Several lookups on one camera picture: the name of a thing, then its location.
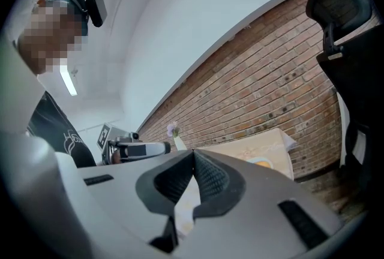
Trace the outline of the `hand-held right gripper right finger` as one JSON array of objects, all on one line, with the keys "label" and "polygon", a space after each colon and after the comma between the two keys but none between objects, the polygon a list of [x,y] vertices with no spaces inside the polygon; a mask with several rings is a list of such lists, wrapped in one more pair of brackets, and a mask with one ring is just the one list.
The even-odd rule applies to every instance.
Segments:
[{"label": "hand-held right gripper right finger", "polygon": [[292,259],[322,246],[339,217],[285,175],[230,156],[194,151],[201,204],[178,259]]}]

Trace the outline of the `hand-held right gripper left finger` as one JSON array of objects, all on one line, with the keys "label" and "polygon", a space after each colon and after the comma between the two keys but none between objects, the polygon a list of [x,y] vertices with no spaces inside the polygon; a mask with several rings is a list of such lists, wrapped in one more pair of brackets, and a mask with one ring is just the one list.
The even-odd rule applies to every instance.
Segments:
[{"label": "hand-held right gripper left finger", "polygon": [[154,186],[154,175],[187,159],[191,151],[142,161],[77,168],[56,159],[62,191],[56,251],[68,259],[194,259],[188,241],[177,245],[173,202]]}]

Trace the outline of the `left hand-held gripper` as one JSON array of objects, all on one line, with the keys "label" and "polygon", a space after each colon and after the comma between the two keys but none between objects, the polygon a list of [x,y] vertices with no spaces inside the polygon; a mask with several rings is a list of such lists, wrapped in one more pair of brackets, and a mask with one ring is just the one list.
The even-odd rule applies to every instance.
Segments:
[{"label": "left hand-held gripper", "polygon": [[112,124],[104,124],[97,137],[97,146],[101,150],[101,163],[111,164],[111,157],[115,150],[123,144],[124,159],[148,159],[170,153],[170,143],[135,143],[140,142],[139,134],[124,131]]}]

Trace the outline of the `white plate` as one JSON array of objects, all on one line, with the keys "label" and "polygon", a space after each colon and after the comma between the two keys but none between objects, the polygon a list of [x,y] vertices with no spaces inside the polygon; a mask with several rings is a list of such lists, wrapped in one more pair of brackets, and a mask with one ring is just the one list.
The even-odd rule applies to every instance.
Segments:
[{"label": "white plate", "polygon": [[274,169],[274,165],[273,165],[272,161],[268,158],[260,156],[260,157],[254,157],[254,158],[247,160],[247,162],[252,163],[252,164],[255,164],[255,162],[258,162],[258,161],[267,161],[271,164],[271,166],[272,166],[271,169]]}]

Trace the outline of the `white vase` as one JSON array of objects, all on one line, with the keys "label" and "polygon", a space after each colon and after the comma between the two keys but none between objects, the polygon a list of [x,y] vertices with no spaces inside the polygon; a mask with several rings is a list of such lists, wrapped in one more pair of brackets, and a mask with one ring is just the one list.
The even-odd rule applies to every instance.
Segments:
[{"label": "white vase", "polygon": [[183,140],[180,138],[180,136],[174,137],[173,140],[175,142],[175,146],[176,146],[178,151],[187,150],[187,147],[186,147],[185,143],[183,142]]}]

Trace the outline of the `purple flowers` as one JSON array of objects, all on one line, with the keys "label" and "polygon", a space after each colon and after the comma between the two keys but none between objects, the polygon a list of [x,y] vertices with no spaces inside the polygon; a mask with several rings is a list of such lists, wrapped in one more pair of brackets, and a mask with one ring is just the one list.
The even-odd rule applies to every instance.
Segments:
[{"label": "purple flowers", "polygon": [[180,133],[180,127],[177,123],[177,121],[173,121],[172,123],[168,124],[167,126],[167,135],[172,138],[176,138],[179,136]]}]

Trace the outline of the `table with beige floral tablecloth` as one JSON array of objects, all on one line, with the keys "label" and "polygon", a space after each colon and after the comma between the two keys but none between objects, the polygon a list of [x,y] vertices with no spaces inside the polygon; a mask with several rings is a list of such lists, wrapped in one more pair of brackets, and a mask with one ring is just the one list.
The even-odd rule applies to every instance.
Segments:
[{"label": "table with beige floral tablecloth", "polygon": [[[254,157],[265,157],[272,161],[274,170],[294,179],[289,151],[296,141],[278,128],[230,142],[204,146],[202,150],[221,153],[246,161]],[[187,188],[175,206],[175,224],[179,239],[184,239],[193,229],[193,209],[200,204],[200,192],[195,178],[191,178]]]}]

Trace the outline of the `person's black printed shirt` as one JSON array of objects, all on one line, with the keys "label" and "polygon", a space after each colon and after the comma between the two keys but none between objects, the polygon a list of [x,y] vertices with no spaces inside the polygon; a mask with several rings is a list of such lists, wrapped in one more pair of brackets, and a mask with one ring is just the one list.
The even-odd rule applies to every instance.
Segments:
[{"label": "person's black printed shirt", "polygon": [[48,92],[44,93],[35,108],[27,132],[45,139],[55,152],[71,156],[78,168],[96,165],[91,151]]}]

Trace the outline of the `long ceiling light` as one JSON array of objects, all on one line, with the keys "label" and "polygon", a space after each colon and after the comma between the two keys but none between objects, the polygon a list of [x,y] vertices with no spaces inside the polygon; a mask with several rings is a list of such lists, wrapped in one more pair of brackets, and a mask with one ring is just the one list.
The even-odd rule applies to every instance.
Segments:
[{"label": "long ceiling light", "polygon": [[67,88],[68,93],[75,97],[78,95],[75,82],[77,82],[76,75],[78,69],[75,65],[69,65],[67,59],[60,59],[59,73]]}]

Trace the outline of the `black office chair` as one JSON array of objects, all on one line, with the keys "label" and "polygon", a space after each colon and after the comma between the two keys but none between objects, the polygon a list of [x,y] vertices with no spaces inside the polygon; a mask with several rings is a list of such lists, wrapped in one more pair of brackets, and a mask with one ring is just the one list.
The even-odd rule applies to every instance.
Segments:
[{"label": "black office chair", "polygon": [[323,30],[323,52],[316,59],[345,102],[353,128],[365,135],[359,184],[373,195],[384,186],[384,24],[336,45],[369,21],[370,0],[308,0],[306,14]]}]

